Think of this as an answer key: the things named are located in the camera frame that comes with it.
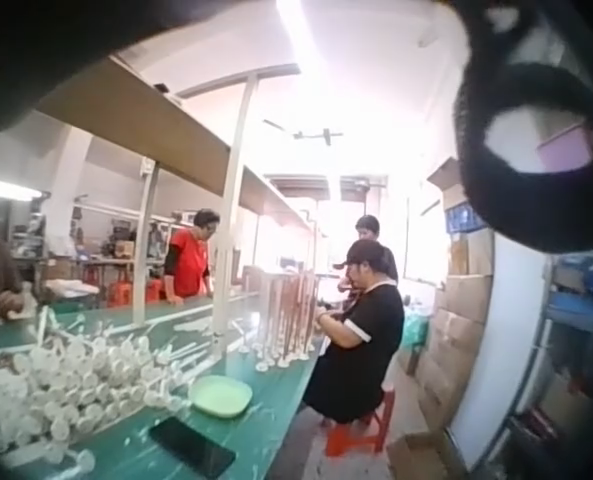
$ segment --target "black t-shirt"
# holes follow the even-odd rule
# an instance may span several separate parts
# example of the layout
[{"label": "black t-shirt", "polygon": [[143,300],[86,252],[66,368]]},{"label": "black t-shirt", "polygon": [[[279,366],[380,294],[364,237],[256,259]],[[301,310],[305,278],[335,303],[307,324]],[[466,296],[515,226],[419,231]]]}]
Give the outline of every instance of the black t-shirt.
[{"label": "black t-shirt", "polygon": [[363,293],[343,319],[363,342],[350,349],[329,344],[316,363],[305,403],[340,423],[378,408],[387,368],[400,346],[404,317],[395,285],[380,284]]}]

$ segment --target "red t-shirt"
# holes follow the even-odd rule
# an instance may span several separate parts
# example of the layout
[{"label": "red t-shirt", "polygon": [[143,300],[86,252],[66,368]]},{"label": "red t-shirt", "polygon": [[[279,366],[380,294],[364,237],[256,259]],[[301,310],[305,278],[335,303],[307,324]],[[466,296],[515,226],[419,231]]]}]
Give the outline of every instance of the red t-shirt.
[{"label": "red t-shirt", "polygon": [[207,270],[207,246],[197,240],[189,230],[176,230],[170,243],[180,250],[176,273],[174,274],[174,292],[179,297],[193,297],[206,291],[205,270]]}]

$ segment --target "orange chair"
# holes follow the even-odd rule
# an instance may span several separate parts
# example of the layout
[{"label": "orange chair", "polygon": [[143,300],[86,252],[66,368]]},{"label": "orange chair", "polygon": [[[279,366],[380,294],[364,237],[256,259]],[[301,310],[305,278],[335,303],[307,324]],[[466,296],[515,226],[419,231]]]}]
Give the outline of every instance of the orange chair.
[{"label": "orange chair", "polygon": [[126,282],[116,282],[109,286],[109,298],[107,306],[109,308],[124,307],[132,304],[132,284]]},{"label": "orange chair", "polygon": [[145,290],[145,302],[160,302],[160,292],[162,289],[163,282],[158,278],[153,278],[149,282],[147,282],[147,290]]},{"label": "orange chair", "polygon": [[356,437],[351,430],[351,424],[335,425],[327,436],[327,447],[325,455],[328,457],[341,457],[349,449],[359,446],[373,446],[374,453],[380,453],[385,448],[385,439],[389,431],[389,424],[392,420],[396,392],[393,386],[383,387],[385,397],[382,403],[382,415],[374,412],[361,419],[361,422],[371,424],[372,419],[378,424],[378,431],[374,435]]}]

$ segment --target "hair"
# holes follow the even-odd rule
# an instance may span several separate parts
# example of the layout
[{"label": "hair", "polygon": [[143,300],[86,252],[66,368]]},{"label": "hair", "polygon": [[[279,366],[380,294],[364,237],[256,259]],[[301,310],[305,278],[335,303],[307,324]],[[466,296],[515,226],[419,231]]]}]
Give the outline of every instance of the hair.
[{"label": "hair", "polygon": [[387,259],[385,258],[385,247],[376,240],[356,240],[347,251],[346,263],[347,265],[367,263],[376,273],[387,273],[388,269]]},{"label": "hair", "polygon": [[220,215],[209,208],[202,208],[194,216],[194,226],[205,228],[211,223],[220,223]]},{"label": "hair", "polygon": [[380,222],[373,215],[363,215],[356,222],[356,230],[365,229],[374,233],[374,235],[380,234]]}]

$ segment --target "worker's hand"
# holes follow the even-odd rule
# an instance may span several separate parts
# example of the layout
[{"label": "worker's hand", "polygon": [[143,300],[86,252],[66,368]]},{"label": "worker's hand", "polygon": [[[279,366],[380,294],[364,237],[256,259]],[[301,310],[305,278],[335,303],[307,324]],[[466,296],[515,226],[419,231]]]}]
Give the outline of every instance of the worker's hand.
[{"label": "worker's hand", "polygon": [[7,319],[9,312],[20,312],[23,309],[23,296],[19,293],[5,290],[0,294],[0,317]]},{"label": "worker's hand", "polygon": [[167,297],[167,301],[176,307],[181,307],[185,304],[185,300],[183,300],[178,295],[171,295]]},{"label": "worker's hand", "polygon": [[347,292],[347,291],[351,290],[352,289],[352,284],[349,281],[349,278],[343,277],[343,279],[340,282],[338,282],[338,287],[337,288],[338,288],[338,291],[340,293],[344,293],[344,292]]},{"label": "worker's hand", "polygon": [[327,313],[327,309],[325,307],[316,307],[314,309],[314,321],[318,324],[318,321],[320,320],[321,315],[323,315],[324,313]]}]

